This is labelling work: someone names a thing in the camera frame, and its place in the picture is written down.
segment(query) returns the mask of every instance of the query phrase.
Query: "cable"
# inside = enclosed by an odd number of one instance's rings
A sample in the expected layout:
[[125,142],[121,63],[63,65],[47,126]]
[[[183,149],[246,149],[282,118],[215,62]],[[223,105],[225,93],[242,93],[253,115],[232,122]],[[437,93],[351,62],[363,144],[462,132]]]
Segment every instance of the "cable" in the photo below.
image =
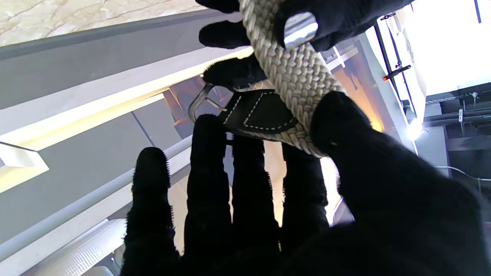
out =
[[464,175],[466,175],[466,176],[468,176],[468,177],[470,177],[472,179],[475,179],[477,181],[491,181],[491,179],[487,179],[487,178],[479,178],[479,177],[478,178],[475,178],[473,176],[470,176],[470,175],[466,174],[465,172],[463,172],[460,169],[457,169],[457,168],[454,168],[454,167],[450,167],[450,166],[435,166],[435,168],[450,168],[450,169],[454,169],[454,170],[456,170],[456,171],[458,171],[458,172],[460,172],[460,173],[462,173],[462,174],[464,174]]

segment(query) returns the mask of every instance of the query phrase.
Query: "gray wall panel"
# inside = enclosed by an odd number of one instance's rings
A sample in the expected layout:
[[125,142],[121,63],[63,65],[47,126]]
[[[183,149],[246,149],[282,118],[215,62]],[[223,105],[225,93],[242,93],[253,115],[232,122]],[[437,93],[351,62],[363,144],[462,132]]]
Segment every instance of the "gray wall panel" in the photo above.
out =
[[0,193],[0,244],[128,171],[147,146],[125,114],[41,150],[50,170]]
[[212,10],[70,33],[0,48],[0,109],[203,48],[206,24],[239,20]]

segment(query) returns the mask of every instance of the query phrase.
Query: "black leather tab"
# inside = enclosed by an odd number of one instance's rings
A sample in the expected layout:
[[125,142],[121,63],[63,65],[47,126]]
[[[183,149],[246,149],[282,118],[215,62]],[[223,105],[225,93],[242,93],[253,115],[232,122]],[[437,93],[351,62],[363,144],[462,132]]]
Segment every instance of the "black leather tab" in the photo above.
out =
[[218,116],[226,129],[243,135],[244,131],[278,134],[297,123],[279,95],[272,89],[235,92]]

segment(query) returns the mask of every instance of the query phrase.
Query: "gray beam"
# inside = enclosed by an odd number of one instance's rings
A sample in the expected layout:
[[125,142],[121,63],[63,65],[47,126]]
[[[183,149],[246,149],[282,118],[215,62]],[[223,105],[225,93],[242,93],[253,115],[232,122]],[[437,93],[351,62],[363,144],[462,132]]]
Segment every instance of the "gray beam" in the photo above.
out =
[[473,136],[447,140],[448,151],[491,149],[491,136]]

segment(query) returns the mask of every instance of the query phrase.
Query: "black glove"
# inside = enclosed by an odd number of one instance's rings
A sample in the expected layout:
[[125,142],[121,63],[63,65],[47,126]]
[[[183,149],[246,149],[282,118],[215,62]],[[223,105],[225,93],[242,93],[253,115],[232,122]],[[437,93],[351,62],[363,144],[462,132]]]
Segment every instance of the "black glove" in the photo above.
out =
[[[286,21],[299,13],[312,13],[319,27],[310,41],[316,51],[326,51],[336,43],[365,32],[375,20],[408,5],[413,0],[286,0],[276,15],[274,34],[284,45]],[[224,13],[239,11],[236,0],[196,0],[198,4]],[[199,41],[209,47],[233,49],[248,46],[250,41],[242,22],[217,22],[205,26]],[[245,88],[266,79],[254,55],[229,59],[212,65],[203,73],[203,80],[215,85]]]

